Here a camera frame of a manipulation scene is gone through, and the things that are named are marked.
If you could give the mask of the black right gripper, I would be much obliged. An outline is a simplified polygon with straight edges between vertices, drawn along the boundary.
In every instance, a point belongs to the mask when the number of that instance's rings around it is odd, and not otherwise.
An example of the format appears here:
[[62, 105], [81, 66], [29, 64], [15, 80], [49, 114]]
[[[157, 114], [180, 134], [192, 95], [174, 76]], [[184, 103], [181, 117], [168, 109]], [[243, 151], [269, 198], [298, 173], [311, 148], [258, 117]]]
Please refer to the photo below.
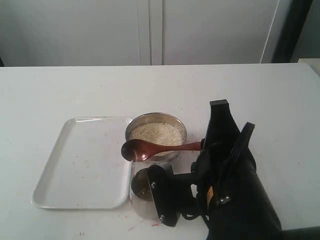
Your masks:
[[[210, 119], [201, 148], [218, 144], [229, 152], [240, 130], [226, 99], [210, 103]], [[252, 155], [222, 162], [208, 151], [194, 170], [172, 176], [175, 213], [187, 221], [201, 217], [208, 240], [280, 240], [280, 219], [257, 175]]]

